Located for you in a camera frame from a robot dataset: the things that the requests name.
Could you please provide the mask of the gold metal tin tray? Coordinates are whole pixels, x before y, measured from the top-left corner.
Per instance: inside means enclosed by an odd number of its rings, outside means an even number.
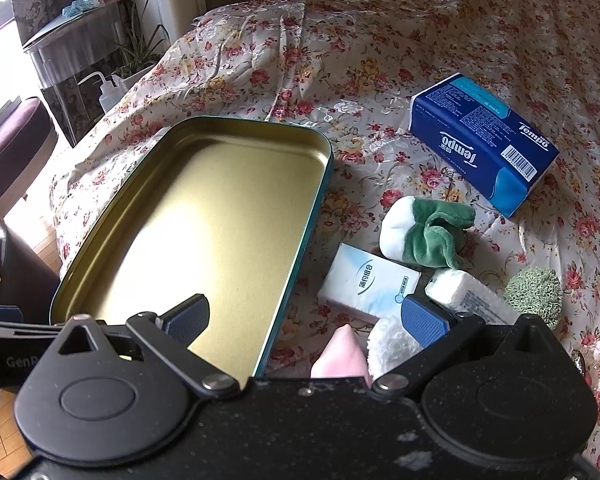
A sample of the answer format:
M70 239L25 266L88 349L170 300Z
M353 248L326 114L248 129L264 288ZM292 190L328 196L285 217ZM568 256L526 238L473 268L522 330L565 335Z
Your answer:
M204 295L193 352L240 382L264 373L332 171L310 128L195 117L166 132L99 215L50 320L121 324Z

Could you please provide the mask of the white fluffy plush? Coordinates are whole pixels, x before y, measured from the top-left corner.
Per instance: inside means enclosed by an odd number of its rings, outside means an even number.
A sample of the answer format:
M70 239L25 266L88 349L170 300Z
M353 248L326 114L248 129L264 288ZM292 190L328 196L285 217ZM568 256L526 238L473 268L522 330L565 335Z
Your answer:
M368 334L367 364L377 379L422 351L422 345L403 327L400 318L380 318Z

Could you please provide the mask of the floral bed sheet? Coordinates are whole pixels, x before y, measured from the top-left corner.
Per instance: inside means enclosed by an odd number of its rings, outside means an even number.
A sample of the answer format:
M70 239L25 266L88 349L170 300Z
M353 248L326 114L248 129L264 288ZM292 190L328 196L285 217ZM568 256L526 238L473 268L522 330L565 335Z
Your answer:
M512 218L407 130L411 97L463 73L558 148ZM584 357L600 469L600 0L253 0L203 16L76 147L50 186L63 262L160 131L193 115L292 122L332 142L334 173L268 361L305 375L348 322L316 302L341 243L372 250L400 197L473 206L463 256L494 290L526 266L562 283L558 336Z

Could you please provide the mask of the white and green plush toy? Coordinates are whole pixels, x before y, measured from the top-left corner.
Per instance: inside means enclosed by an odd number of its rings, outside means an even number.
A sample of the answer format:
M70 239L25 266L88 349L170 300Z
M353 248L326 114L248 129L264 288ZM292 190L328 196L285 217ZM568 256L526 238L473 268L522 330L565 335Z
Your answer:
M379 249L390 260L430 269L460 269L465 231L475 223L471 206L404 196L381 222Z

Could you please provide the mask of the purple upholstered stool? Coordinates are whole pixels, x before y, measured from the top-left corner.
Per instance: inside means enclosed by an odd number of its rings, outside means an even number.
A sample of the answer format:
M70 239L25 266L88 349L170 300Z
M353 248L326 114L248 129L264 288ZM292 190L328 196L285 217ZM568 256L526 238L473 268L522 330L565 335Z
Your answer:
M21 101L0 125L0 216L27 195L58 141L53 119L39 98Z

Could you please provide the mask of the white tissue pack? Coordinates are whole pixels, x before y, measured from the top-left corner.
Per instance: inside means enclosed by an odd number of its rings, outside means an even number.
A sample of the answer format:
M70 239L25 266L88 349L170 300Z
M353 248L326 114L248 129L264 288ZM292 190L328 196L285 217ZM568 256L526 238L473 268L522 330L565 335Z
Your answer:
M478 315L486 324L513 325L518 318L515 309L463 270L437 270L425 286L425 294L441 307Z

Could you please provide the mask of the white squeeze bottle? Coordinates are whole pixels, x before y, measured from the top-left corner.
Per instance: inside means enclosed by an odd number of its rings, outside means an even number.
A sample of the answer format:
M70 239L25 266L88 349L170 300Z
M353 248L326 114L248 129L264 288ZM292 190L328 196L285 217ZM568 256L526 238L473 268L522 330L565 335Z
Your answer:
M99 104L104 113L108 113L119 102L126 91L120 84L116 84L113 79L107 79L101 72L93 72L85 76L79 81L79 84L84 84L91 78L98 78L99 85Z

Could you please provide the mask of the blue Tempo tissue pack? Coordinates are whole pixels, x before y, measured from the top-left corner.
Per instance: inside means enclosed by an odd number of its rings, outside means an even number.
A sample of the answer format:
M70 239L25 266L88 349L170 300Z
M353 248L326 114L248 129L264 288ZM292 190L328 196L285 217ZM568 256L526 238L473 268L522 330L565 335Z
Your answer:
M412 97L408 131L506 218L559 154L530 122L461 73Z

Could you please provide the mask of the white blue tissue packet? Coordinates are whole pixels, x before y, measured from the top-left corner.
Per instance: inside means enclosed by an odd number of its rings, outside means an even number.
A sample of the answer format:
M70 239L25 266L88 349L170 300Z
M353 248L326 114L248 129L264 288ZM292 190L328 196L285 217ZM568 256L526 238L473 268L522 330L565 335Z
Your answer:
M421 276L403 264L340 244L317 300L370 321L399 316L403 300L416 290Z

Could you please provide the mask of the pink cloth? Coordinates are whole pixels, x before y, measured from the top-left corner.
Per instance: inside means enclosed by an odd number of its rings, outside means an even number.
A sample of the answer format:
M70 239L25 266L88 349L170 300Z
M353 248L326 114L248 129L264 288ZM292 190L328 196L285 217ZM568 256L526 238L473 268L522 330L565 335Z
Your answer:
M362 377L367 387L372 384L365 353L349 324L344 324L334 331L321 356L313 364L311 377Z

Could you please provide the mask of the green fuzzy ball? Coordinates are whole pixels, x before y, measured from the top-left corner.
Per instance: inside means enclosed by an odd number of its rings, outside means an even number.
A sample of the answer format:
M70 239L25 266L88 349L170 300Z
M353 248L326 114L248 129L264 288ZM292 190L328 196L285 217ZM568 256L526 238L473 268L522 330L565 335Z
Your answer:
M507 283L504 300L519 314L534 314L554 330L562 318L562 286L553 269L530 266Z

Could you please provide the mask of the silver round side table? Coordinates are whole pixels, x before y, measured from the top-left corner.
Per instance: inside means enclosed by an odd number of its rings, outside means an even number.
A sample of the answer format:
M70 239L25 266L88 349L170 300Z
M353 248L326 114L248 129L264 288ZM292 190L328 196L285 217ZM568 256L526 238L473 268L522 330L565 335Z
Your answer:
M70 146L102 118L97 91L79 81L96 70L110 73L124 43L120 2L114 0L74 18L58 16L24 44L42 96Z

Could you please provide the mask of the potted green plant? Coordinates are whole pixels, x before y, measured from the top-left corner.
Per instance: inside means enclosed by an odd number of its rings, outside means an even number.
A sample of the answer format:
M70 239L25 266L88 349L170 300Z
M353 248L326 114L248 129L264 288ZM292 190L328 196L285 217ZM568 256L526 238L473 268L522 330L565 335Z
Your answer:
M134 2L123 5L126 21L123 23L124 40L116 42L121 51L122 65L114 73L122 79L151 68L159 61L158 50L170 44L170 35L162 23L158 23L149 35L142 29L142 21L150 0L139 9Z

